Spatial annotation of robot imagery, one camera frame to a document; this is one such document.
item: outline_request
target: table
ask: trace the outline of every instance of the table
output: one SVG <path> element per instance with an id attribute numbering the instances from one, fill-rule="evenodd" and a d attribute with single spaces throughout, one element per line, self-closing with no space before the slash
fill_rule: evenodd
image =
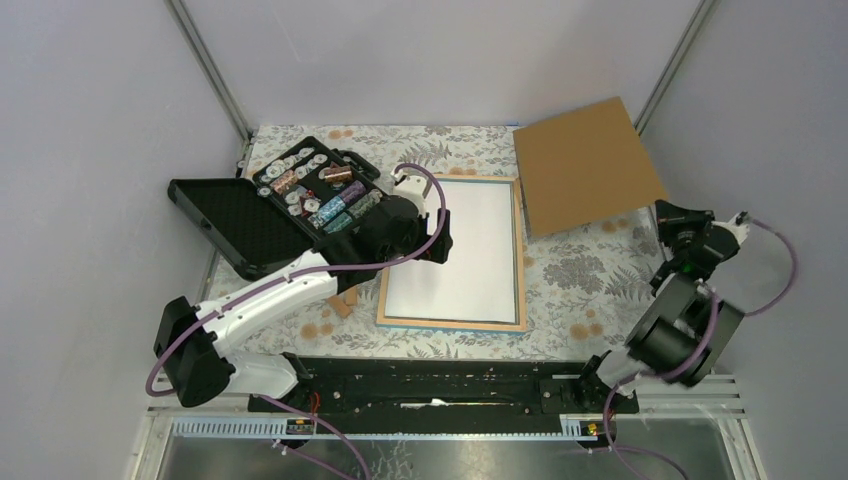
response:
<path id="1" fill-rule="evenodd" d="M 353 150 L 388 173 L 415 162 L 435 173 L 517 176 L 514 127 L 276 126 L 261 127 L 246 166 L 250 177 L 303 137 Z M 544 238 L 527 238 L 524 265 L 528 330 L 523 334 L 378 327 L 380 276 L 359 286 L 359 305 L 346 319 L 324 302 L 297 310 L 254 334 L 257 353 L 383 358 L 585 360 L 622 346 L 650 304 L 648 280 L 662 262 L 650 209 L 586 224 Z M 220 259 L 208 298 L 247 285 Z"/>

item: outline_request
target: brown cardboard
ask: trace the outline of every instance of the brown cardboard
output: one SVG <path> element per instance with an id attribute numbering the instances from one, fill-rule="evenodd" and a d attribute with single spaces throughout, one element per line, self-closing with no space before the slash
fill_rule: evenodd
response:
<path id="1" fill-rule="evenodd" d="M 513 138 L 533 236 L 668 197 L 618 97 L 518 129 Z"/>

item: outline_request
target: white backdrop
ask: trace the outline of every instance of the white backdrop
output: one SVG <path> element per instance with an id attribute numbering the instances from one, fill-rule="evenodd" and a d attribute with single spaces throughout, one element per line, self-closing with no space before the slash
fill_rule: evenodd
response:
<path id="1" fill-rule="evenodd" d="M 620 95 L 639 115 L 698 0 L 187 0 L 259 124 L 529 123 Z"/>

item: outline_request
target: white board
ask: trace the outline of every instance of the white board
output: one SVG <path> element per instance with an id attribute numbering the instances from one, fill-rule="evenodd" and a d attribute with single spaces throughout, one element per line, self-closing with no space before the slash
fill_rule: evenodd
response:
<path id="1" fill-rule="evenodd" d="M 251 126 L 634 120 L 699 0 L 186 0 Z"/>
<path id="2" fill-rule="evenodd" d="M 440 179 L 451 212 L 453 248 L 444 265 L 407 262 L 389 269 L 380 316 L 519 325 L 523 311 L 523 263 L 518 261 L 513 178 Z M 439 197 L 427 199 L 437 218 Z M 435 222 L 430 222 L 431 232 Z"/>

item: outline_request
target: floral tablecloth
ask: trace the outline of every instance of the floral tablecloth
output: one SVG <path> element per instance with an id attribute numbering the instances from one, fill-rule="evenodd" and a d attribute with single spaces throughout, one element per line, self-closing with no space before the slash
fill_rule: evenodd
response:
<path id="1" fill-rule="evenodd" d="M 415 162 L 437 173 L 517 176 L 512 127 L 264 126 L 247 176 L 308 135 L 353 150 L 384 173 Z M 376 182 L 389 190 L 388 175 Z M 375 325 L 380 276 L 359 286 L 346 319 L 324 302 L 297 310 L 250 337 L 260 353 L 385 358 L 585 360 L 621 345 L 650 303 L 647 281 L 662 262 L 645 208 L 544 238 L 524 240 L 528 330 L 524 334 L 436 331 Z M 248 282 L 220 260 L 210 298 Z"/>

